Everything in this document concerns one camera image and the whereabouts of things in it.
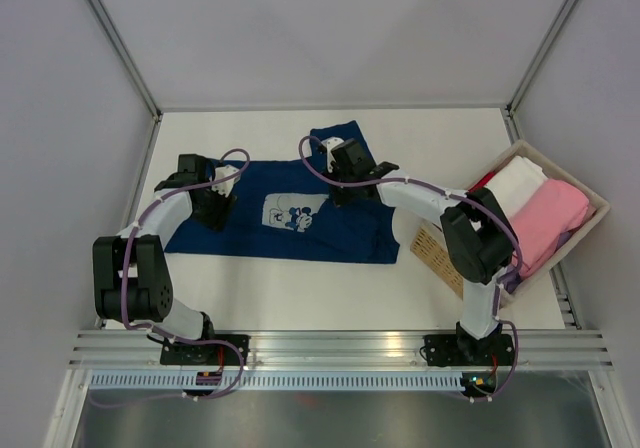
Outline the blue t shirt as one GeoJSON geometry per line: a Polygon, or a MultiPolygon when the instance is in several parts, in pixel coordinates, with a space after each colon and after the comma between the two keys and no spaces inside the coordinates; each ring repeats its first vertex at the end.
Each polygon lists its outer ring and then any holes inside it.
{"type": "Polygon", "coordinates": [[[237,201],[222,231],[189,219],[169,253],[393,264],[399,244],[393,209],[357,199],[338,207],[330,185],[317,178],[326,166],[318,152],[306,160],[250,163],[235,184],[237,201]]]}

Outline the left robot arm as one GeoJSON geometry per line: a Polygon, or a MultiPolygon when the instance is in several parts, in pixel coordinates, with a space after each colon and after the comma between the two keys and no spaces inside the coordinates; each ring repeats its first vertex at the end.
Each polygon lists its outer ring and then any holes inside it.
{"type": "Polygon", "coordinates": [[[182,154],[177,168],[153,191],[143,212],[113,236],[92,246],[94,306],[103,320],[128,330],[144,330],[170,344],[183,344],[195,363],[206,364],[218,352],[210,317],[187,307],[174,295],[165,249],[186,221],[220,232],[237,197],[236,183],[250,159],[236,167],[226,159],[182,154]]]}

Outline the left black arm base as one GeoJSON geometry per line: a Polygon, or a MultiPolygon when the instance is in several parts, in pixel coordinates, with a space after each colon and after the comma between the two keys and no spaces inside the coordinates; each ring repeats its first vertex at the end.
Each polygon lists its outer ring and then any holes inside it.
{"type": "Polygon", "coordinates": [[[163,366],[222,366],[238,367],[246,364],[250,353],[247,334],[218,334],[216,344],[171,344],[164,340],[160,355],[163,366]]]}

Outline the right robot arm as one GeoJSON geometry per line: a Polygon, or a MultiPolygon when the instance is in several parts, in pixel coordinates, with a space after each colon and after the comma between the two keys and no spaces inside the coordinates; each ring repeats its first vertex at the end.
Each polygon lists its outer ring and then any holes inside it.
{"type": "Polygon", "coordinates": [[[376,163],[355,139],[332,137],[318,151],[326,157],[323,176],[339,204],[356,199],[411,212],[440,229],[446,254],[463,280],[463,312],[456,324],[459,356],[478,363],[501,335],[500,284],[519,248],[495,196],[450,190],[403,172],[390,162],[376,163]]]}

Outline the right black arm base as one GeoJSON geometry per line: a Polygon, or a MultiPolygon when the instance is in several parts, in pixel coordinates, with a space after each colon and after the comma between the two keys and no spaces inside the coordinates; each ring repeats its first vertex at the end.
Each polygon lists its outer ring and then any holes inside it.
{"type": "Polygon", "coordinates": [[[422,358],[433,367],[493,367],[511,366],[515,345],[508,334],[492,335],[475,340],[467,335],[432,334],[423,337],[422,358]]]}

